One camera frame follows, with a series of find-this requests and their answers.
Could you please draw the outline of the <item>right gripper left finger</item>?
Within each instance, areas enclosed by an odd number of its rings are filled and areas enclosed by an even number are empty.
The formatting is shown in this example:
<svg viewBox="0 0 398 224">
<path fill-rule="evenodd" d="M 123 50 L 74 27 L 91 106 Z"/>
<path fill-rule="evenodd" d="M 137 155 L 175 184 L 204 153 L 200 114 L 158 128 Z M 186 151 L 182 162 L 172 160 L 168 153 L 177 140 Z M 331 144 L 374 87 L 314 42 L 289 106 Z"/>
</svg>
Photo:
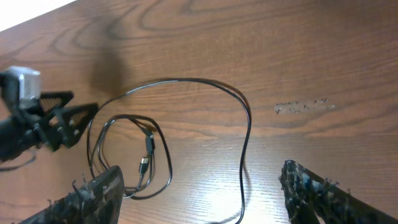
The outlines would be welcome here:
<svg viewBox="0 0 398 224">
<path fill-rule="evenodd" d="M 23 224 L 117 223 L 124 194 L 124 178 L 119 166 L 112 166 L 79 189 L 73 186 L 64 198 L 26 218 Z"/>
</svg>

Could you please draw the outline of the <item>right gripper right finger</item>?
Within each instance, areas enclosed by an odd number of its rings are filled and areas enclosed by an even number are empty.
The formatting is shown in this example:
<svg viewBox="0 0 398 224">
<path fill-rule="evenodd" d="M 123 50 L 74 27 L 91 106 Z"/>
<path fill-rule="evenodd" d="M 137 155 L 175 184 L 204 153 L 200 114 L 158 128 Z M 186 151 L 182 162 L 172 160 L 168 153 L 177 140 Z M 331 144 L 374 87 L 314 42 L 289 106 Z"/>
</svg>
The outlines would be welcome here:
<svg viewBox="0 0 398 224">
<path fill-rule="evenodd" d="M 289 222 L 397 224 L 397 219 L 358 200 L 349 192 L 293 160 L 286 160 L 279 181 Z"/>
</svg>

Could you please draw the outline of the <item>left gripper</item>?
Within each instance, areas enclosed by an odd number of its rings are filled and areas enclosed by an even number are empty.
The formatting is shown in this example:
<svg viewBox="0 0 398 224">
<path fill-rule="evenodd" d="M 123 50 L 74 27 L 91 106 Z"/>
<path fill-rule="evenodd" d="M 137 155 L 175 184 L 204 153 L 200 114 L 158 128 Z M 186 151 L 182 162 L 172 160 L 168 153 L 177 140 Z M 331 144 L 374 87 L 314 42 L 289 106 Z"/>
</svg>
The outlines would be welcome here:
<svg viewBox="0 0 398 224">
<path fill-rule="evenodd" d="M 1 121 L 1 161 L 11 161 L 32 147 L 45 146 L 57 151 L 78 143 L 98 112 L 98 104 L 63 108 L 73 97 L 72 91 L 43 91 L 40 106 L 8 107 L 10 115 Z M 56 123 L 49 125 L 53 117 Z"/>
</svg>

